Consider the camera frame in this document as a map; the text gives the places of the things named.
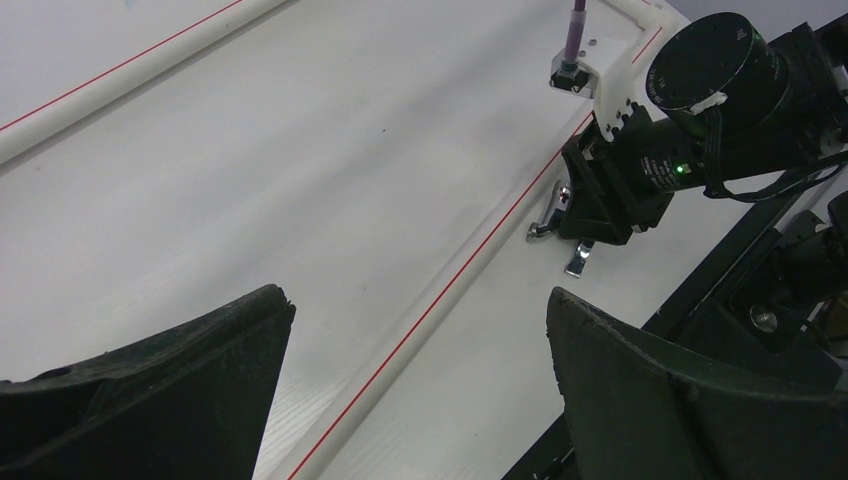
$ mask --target metal clamp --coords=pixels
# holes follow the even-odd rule
[[[594,246],[595,242],[592,240],[581,240],[577,244],[577,249],[574,250],[574,256],[571,257],[571,261],[565,267],[565,273],[572,277],[580,278],[583,275],[583,269],[586,267],[586,262],[589,260],[589,255],[592,254],[592,248]]]
[[[554,233],[559,228],[559,223],[568,210],[570,200],[571,188],[566,185],[565,181],[557,180],[554,191],[551,193],[551,200],[548,202],[548,208],[542,215],[542,220],[530,224],[530,229],[527,231],[527,241],[538,241]]]

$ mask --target black cable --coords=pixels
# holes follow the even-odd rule
[[[841,345],[845,342],[848,342],[848,335],[836,335],[834,337],[828,338],[827,341],[831,345]],[[848,356],[845,355],[834,355],[834,357],[841,358],[843,360],[848,360]]]
[[[821,308],[818,312],[816,312],[815,317],[813,317],[812,322],[819,326],[822,331],[827,331],[827,326],[830,323],[830,315],[833,313],[833,310],[836,308],[836,305],[839,304],[839,298],[833,297],[829,300],[825,300],[822,303]]]
[[[830,353],[830,341],[828,340],[827,335],[825,335],[824,332],[821,331],[819,326],[806,319],[802,320],[802,323],[807,327],[807,333],[811,334],[810,336],[813,337],[813,340],[819,344],[822,350],[827,353]]]
[[[757,203],[773,198],[797,195],[835,177],[843,170],[845,162],[848,162],[848,152],[837,153],[827,157],[824,159],[825,161],[796,169],[794,175],[778,180],[761,190],[733,193],[724,185],[721,172],[721,110],[718,107],[711,107],[705,110],[703,115],[707,126],[707,137],[704,140],[704,174],[706,177],[704,195],[710,198],[730,198],[737,202]],[[810,179],[810,176],[818,175],[832,167],[836,168],[824,177]]]

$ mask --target bolt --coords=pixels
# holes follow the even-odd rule
[[[766,333],[774,333],[777,330],[777,315],[766,310],[762,305],[751,307],[751,321],[754,326]]]

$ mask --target cable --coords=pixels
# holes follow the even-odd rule
[[[577,72],[577,57],[580,54],[580,43],[583,41],[585,25],[586,0],[574,0],[574,9],[571,11],[571,22],[568,25],[565,50],[559,69],[562,75],[573,75]]]
[[[704,195],[709,198],[730,198],[737,202],[758,203],[778,197],[797,195],[835,177],[844,169],[845,162],[848,162],[848,152],[837,153],[827,157],[826,161],[796,169],[790,177],[778,180],[761,190],[733,193],[724,185],[721,173],[721,110],[718,107],[708,108],[703,112],[703,115],[707,126],[707,137],[704,140],[704,174],[706,176]],[[810,179],[810,176],[818,175],[832,167],[836,168],[824,177]]]
[[[802,323],[804,324],[804,326],[807,327],[807,333],[810,335],[810,337],[813,337],[813,340],[819,344],[822,350],[827,353],[830,353],[830,341],[828,340],[824,332],[821,331],[819,326],[806,319],[802,320]]]

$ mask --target red line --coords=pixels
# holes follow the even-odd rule
[[[78,86],[77,88],[75,88],[75,89],[73,89],[73,90],[71,90],[71,91],[69,91],[69,92],[66,92],[66,93],[62,94],[62,95],[60,95],[60,96],[58,96],[58,97],[54,98],[53,100],[50,100],[49,102],[45,103],[44,105],[42,105],[42,106],[40,106],[40,107],[36,108],[35,110],[33,110],[33,111],[31,111],[31,112],[27,113],[26,115],[24,115],[24,116],[22,116],[22,117],[20,117],[20,118],[18,118],[18,119],[12,120],[11,122],[7,123],[6,125],[3,125],[2,127],[0,127],[0,132],[2,132],[3,130],[5,130],[5,129],[7,129],[7,128],[11,127],[12,125],[14,125],[14,124],[16,124],[16,123],[18,123],[18,122],[20,122],[20,121],[22,121],[22,120],[25,120],[25,119],[27,119],[27,118],[29,118],[29,117],[31,117],[31,116],[33,116],[33,115],[35,115],[36,113],[38,113],[38,112],[40,112],[40,111],[44,110],[45,108],[47,108],[47,107],[49,107],[49,106],[53,105],[54,103],[56,103],[56,102],[58,102],[58,101],[60,101],[60,100],[64,99],[64,98],[65,98],[65,97],[67,97],[68,95],[72,95],[72,94],[74,94],[74,93],[76,93],[76,92],[80,91],[81,89],[83,89],[83,88],[85,88],[85,87],[87,87],[87,86],[91,85],[92,83],[94,83],[94,82],[96,82],[96,81],[100,80],[101,78],[105,77],[106,75],[109,75],[110,73],[114,72],[115,70],[117,70],[117,69],[119,69],[119,68],[121,68],[121,67],[123,67],[123,66],[127,65],[128,63],[130,63],[130,62],[132,62],[132,61],[135,61],[135,60],[137,60],[138,58],[140,58],[140,57],[142,57],[142,56],[144,56],[144,55],[146,55],[146,54],[150,53],[151,51],[153,51],[153,50],[155,50],[155,49],[157,49],[157,48],[161,47],[162,45],[164,45],[164,44],[166,44],[166,43],[170,42],[171,40],[173,40],[173,39],[175,39],[175,38],[179,37],[180,35],[182,35],[182,34],[184,34],[185,32],[187,32],[187,31],[191,30],[192,28],[194,28],[194,27],[196,27],[196,26],[200,25],[200,24],[201,24],[201,23],[203,23],[203,22],[206,22],[207,20],[211,19],[212,17],[215,17],[216,15],[221,14],[222,12],[224,12],[224,11],[226,11],[226,10],[229,10],[229,9],[230,9],[230,8],[232,8],[233,6],[235,6],[235,5],[239,4],[239,3],[243,2],[243,1],[244,1],[244,0],[235,0],[233,3],[231,3],[231,4],[227,5],[226,7],[224,7],[224,8],[222,8],[222,9],[218,10],[217,12],[212,13],[211,15],[209,15],[209,16],[207,16],[207,17],[205,17],[205,18],[203,18],[203,19],[201,19],[201,20],[199,20],[199,21],[197,21],[197,22],[195,22],[195,23],[193,23],[193,24],[189,25],[188,27],[186,27],[186,28],[184,28],[184,29],[180,30],[179,32],[177,32],[177,33],[175,33],[175,34],[171,35],[170,37],[166,38],[165,40],[162,40],[161,42],[157,43],[156,45],[153,45],[152,47],[148,48],[147,50],[144,50],[143,52],[141,52],[141,53],[139,53],[139,54],[136,54],[135,56],[133,56],[133,57],[131,57],[131,58],[127,59],[127,60],[124,60],[123,62],[121,62],[121,63],[119,63],[119,64],[115,65],[114,67],[110,68],[109,70],[106,70],[105,72],[101,73],[100,75],[98,75],[98,76],[96,76],[96,77],[92,78],[91,80],[89,80],[89,81],[87,81],[87,82],[83,83],[82,85]]]
[[[640,50],[639,53],[636,55],[636,57],[633,58],[634,63],[636,62],[636,60],[639,59],[640,56],[642,56],[642,54],[645,52],[645,49],[648,48],[648,45],[650,45],[651,42],[653,42],[654,39],[657,38],[657,35],[659,35],[660,31],[662,31],[662,27],[660,27],[657,30],[657,32],[654,33],[654,35],[651,37],[651,39],[648,40],[647,43],[645,43],[644,47],[642,47],[642,50]],[[592,118],[592,112],[589,112],[586,115],[586,118],[584,118],[583,121],[580,122],[580,125],[574,130],[574,132],[571,134],[570,137],[573,137],[574,135],[577,134],[577,132],[582,130],[583,127],[585,126],[586,122],[590,118]],[[362,394],[365,393],[365,390],[367,390],[368,387],[371,386],[371,384],[374,382],[374,380],[377,378],[377,376],[380,375],[380,373],[383,371],[384,368],[386,368],[386,365],[388,365],[388,363],[392,360],[392,358],[394,358],[395,354],[398,352],[398,350],[401,349],[401,347],[403,347],[403,345],[406,343],[406,341],[409,339],[409,337],[412,336],[412,334],[415,332],[415,330],[418,329],[418,326],[421,325],[421,322],[423,322],[424,319],[427,318],[427,315],[429,315],[430,312],[433,310],[433,308],[436,307],[436,304],[438,304],[439,301],[441,301],[442,297],[445,296],[447,291],[453,286],[453,284],[456,282],[456,280],[465,272],[465,269],[468,268],[468,265],[470,265],[471,262],[477,257],[477,254],[480,253],[480,250],[482,250],[483,247],[486,246],[487,243],[489,243],[489,240],[492,239],[492,236],[494,236],[495,232],[497,232],[498,229],[500,229],[501,226],[504,224],[506,219],[510,215],[512,215],[512,212],[516,209],[516,207],[518,207],[518,204],[524,199],[524,197],[527,196],[527,194],[530,192],[530,189],[533,188],[534,185],[536,185],[536,182],[538,182],[540,178],[542,178],[542,175],[548,170],[548,168],[550,168],[551,164],[553,164],[554,160],[556,160],[556,158],[558,156],[559,156],[559,152],[557,152],[557,154],[554,155],[553,158],[551,158],[548,161],[547,164],[545,164],[545,168],[543,168],[542,171],[539,172],[538,175],[536,175],[536,178],[533,179],[533,181],[524,190],[524,192],[521,194],[521,196],[518,197],[518,200],[516,200],[515,203],[512,204],[512,206],[509,208],[509,210],[506,212],[506,214],[504,214],[504,216],[500,219],[498,224],[495,225],[495,228],[492,229],[491,232],[489,232],[489,234],[486,236],[486,238],[483,240],[483,242],[480,244],[480,246],[478,246],[477,249],[474,250],[474,253],[471,254],[471,257],[469,257],[468,260],[465,261],[465,263],[462,265],[462,267],[459,269],[459,271],[456,272],[456,274],[453,276],[453,278],[451,278],[450,282],[448,282],[448,284],[445,286],[445,288],[442,289],[442,291],[439,293],[439,295],[436,297],[436,299],[433,300],[433,303],[431,303],[430,306],[427,307],[427,310],[424,312],[424,314],[422,314],[421,317],[418,318],[418,320],[412,326],[412,328],[410,328],[409,331],[406,332],[406,335],[403,336],[400,343],[398,343],[395,346],[395,348],[391,351],[391,353],[389,353],[389,356],[387,356],[386,359],[383,360],[383,362],[380,364],[380,366],[377,367],[377,370],[371,375],[371,377],[368,379],[368,381],[365,382],[365,385],[363,385],[362,388],[359,389],[359,391],[356,393],[356,395],[353,397],[353,399],[350,401],[350,403],[348,403],[347,406],[344,408],[344,410],[342,410],[342,413],[339,414],[338,417],[336,417],[336,419],[333,421],[333,423],[330,425],[330,427],[327,429],[327,431],[325,431],[324,434],[321,435],[321,438],[319,438],[318,441],[315,443],[315,445],[312,446],[312,448],[309,450],[309,452],[306,454],[306,456],[303,457],[303,460],[301,460],[300,463],[298,463],[297,467],[295,467],[294,471],[292,471],[292,473],[288,476],[287,480],[294,479],[294,477],[300,472],[300,470],[303,468],[303,466],[306,465],[306,462],[308,462],[309,459],[312,458],[312,455],[315,454],[315,451],[318,450],[318,448],[321,446],[321,444],[324,443],[324,440],[326,440],[327,437],[330,435],[330,433],[336,428],[336,426],[338,426],[339,422],[342,421],[342,418],[344,418],[344,416],[347,415],[347,413],[350,411],[350,409],[353,408],[353,405],[356,404],[356,402],[359,400],[359,398],[362,396]]]
[[[633,57],[633,61],[630,63],[636,63],[636,60],[639,60],[639,57],[641,57],[642,54],[645,53],[645,50],[648,48],[648,45],[650,45],[654,41],[654,39],[657,38],[657,35],[659,35],[660,32],[662,32],[662,27],[658,28],[657,31],[654,32],[654,35],[651,37],[651,39],[645,42],[645,46],[642,47],[642,50],[639,50],[639,53],[637,53],[636,56]]]

